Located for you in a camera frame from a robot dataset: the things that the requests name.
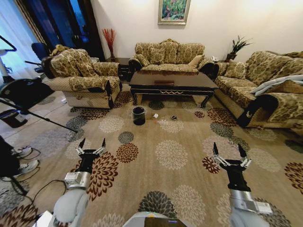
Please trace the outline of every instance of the curtain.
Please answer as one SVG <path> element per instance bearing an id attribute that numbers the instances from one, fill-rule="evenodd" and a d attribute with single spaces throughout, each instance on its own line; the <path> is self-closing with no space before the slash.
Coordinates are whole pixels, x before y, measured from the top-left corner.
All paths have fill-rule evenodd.
<path id="1" fill-rule="evenodd" d="M 31 48 L 31 44 L 37 42 L 37 39 L 14 1 L 1 0 L 0 24 L 0 34 L 17 48 L 16 52 L 7 52 L 7 54 L 1 56 L 5 66 L 13 70 L 10 76 L 14 79 L 37 77 L 38 74 L 34 71 L 37 66 L 24 63 L 24 61 L 40 63 Z M 0 40 L 0 49 L 10 48 Z"/>
<path id="2" fill-rule="evenodd" d="M 42 37 L 39 29 L 37 28 L 36 24 L 32 20 L 28 10 L 26 9 L 25 5 L 23 4 L 22 0 L 14 0 L 15 4 L 17 5 L 20 13 L 23 15 L 25 21 L 27 22 L 28 26 L 31 28 L 32 32 L 34 33 L 36 39 L 40 43 L 45 43 L 44 38 Z"/>

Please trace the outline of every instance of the framed painting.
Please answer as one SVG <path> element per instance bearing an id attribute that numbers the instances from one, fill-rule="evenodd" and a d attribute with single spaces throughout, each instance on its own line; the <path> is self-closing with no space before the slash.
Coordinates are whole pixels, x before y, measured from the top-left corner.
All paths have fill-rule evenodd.
<path id="1" fill-rule="evenodd" d="M 160 0 L 158 25 L 185 25 L 190 0 Z"/>

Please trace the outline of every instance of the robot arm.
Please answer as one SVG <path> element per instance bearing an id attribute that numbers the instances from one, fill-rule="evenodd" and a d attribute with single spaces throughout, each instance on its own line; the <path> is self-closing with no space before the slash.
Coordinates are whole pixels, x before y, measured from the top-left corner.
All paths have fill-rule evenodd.
<path id="1" fill-rule="evenodd" d="M 244 180 L 242 172 L 248 168 L 251 159 L 247 157 L 245 150 L 239 144 L 241 160 L 224 159 L 219 156 L 218 148 L 214 143 L 214 160 L 227 171 L 230 183 L 228 188 L 231 191 L 230 205 L 232 209 L 231 224 L 234 227 L 269 227 L 257 212 L 272 213 L 270 205 L 264 202 L 254 201 Z"/>
<path id="2" fill-rule="evenodd" d="M 90 175 L 94 159 L 100 157 L 106 148 L 105 139 L 102 146 L 96 150 L 82 150 L 84 140 L 76 148 L 82 161 L 79 168 L 74 173 L 67 173 L 65 182 L 69 189 L 67 193 L 61 196 L 53 209 L 53 217 L 48 227 L 57 227 L 59 223 L 71 222 L 71 227 L 80 227 L 82 216 L 89 202 L 89 196 L 86 190 L 89 186 Z"/>

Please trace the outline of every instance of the floral upholstered sofa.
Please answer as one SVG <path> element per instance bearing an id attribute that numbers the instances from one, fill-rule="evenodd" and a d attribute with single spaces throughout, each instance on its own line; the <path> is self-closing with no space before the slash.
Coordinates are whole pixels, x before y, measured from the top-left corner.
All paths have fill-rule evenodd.
<path id="1" fill-rule="evenodd" d="M 129 60 L 129 68 L 132 73 L 138 70 L 212 72 L 214 63 L 204 59 L 204 48 L 202 44 L 180 44 L 172 39 L 161 43 L 137 43 L 135 55 Z M 196 67 L 189 66 L 197 55 L 202 58 Z"/>
<path id="2" fill-rule="evenodd" d="M 69 106 L 113 108 L 122 89 L 118 63 L 91 59 L 86 50 L 68 49 L 42 60 L 46 84 L 62 91 Z"/>
<path id="3" fill-rule="evenodd" d="M 242 127 L 303 128 L 303 86 L 286 80 L 264 94 L 252 94 L 262 83 L 303 74 L 303 59 L 257 51 L 246 63 L 216 63 L 216 97 Z"/>

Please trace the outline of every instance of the red decorative branches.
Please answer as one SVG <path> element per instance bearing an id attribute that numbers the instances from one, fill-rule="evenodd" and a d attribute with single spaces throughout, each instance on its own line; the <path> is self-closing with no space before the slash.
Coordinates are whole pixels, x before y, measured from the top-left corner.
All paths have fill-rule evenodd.
<path id="1" fill-rule="evenodd" d="M 111 29 L 103 28 L 102 33 L 106 39 L 109 51 L 112 53 L 116 32 L 112 28 Z"/>

